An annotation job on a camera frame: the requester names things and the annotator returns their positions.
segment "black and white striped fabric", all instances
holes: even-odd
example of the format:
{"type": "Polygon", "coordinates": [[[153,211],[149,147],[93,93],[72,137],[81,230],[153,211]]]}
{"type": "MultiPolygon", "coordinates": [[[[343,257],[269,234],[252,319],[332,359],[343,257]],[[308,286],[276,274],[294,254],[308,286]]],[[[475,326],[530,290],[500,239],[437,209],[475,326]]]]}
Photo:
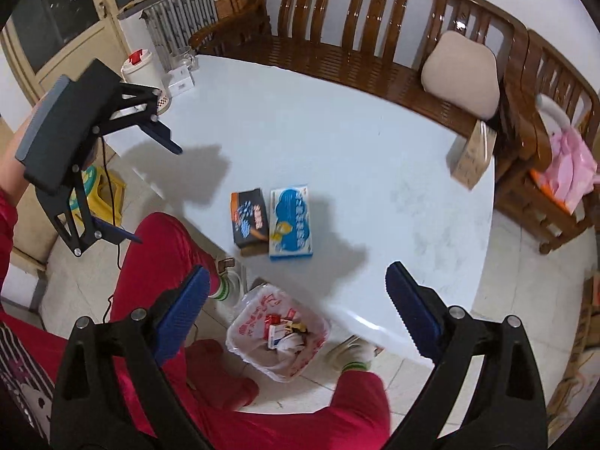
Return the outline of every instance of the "black and white striped fabric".
{"type": "Polygon", "coordinates": [[[29,425],[49,441],[54,384],[19,338],[2,322],[0,380],[29,425]]]}

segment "blue and white box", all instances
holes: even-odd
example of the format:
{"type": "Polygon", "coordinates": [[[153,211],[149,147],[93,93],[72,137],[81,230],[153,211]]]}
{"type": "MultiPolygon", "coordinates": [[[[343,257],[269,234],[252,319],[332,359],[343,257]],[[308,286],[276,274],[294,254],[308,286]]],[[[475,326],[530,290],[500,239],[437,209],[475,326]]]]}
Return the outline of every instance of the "blue and white box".
{"type": "Polygon", "coordinates": [[[308,188],[284,187],[271,191],[269,256],[272,259],[313,255],[308,188]]]}

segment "black and orange box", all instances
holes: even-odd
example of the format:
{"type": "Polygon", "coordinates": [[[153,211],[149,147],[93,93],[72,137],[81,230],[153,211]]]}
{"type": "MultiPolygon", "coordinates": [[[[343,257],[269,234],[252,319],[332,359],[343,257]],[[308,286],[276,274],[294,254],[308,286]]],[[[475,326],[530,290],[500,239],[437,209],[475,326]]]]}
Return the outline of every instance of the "black and orange box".
{"type": "Polygon", "coordinates": [[[269,217],[259,187],[231,193],[233,241],[243,257],[269,253],[269,217]]]}

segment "table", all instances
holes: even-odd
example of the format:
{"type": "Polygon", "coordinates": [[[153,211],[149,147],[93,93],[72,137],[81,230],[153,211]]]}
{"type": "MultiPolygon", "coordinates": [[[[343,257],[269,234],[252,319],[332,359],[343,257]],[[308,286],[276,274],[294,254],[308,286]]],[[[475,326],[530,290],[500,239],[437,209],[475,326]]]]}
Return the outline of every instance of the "table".
{"type": "Polygon", "coordinates": [[[202,55],[193,90],[160,119],[175,156],[136,127],[109,145],[175,210],[234,254],[230,194],[307,184],[314,255],[242,261],[375,344],[419,360],[385,291],[401,260],[470,310],[490,235],[493,163],[472,191],[451,178],[457,136],[370,94],[276,67],[202,55]]]}

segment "cable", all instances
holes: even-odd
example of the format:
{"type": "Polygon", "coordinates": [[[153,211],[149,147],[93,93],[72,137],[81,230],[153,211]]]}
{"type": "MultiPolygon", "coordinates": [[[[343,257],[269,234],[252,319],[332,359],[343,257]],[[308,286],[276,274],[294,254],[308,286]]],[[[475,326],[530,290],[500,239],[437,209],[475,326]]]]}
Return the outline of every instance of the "cable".
{"type": "MultiPolygon", "coordinates": [[[[104,166],[104,172],[106,173],[106,179],[109,182],[110,204],[112,206],[112,213],[113,213],[113,226],[115,227],[116,226],[115,196],[114,196],[113,190],[112,190],[112,183],[110,182],[109,170],[106,165],[106,144],[104,143],[104,137],[101,136],[100,140],[102,141],[102,163],[104,166]]],[[[117,245],[116,245],[116,266],[119,268],[119,270],[121,270],[120,262],[121,262],[121,244],[117,243],[117,245]]],[[[115,295],[111,294],[107,299],[109,306],[108,306],[108,308],[106,308],[106,311],[104,312],[104,316],[102,317],[102,323],[106,323],[106,317],[109,314],[110,308],[112,308],[112,301],[113,301],[114,297],[115,297],[115,295]]]]}

